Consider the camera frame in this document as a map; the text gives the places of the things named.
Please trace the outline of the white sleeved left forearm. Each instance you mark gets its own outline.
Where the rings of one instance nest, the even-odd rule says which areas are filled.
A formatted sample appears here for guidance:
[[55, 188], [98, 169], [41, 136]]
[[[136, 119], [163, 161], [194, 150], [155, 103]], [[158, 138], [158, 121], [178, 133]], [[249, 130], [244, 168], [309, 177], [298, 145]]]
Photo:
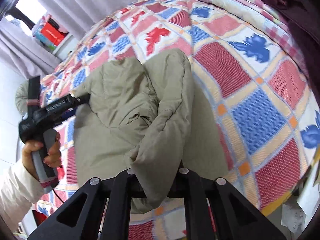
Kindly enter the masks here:
[[43, 188], [23, 166], [21, 160], [12, 165], [1, 179], [1, 218], [15, 231], [31, 206], [44, 195]]

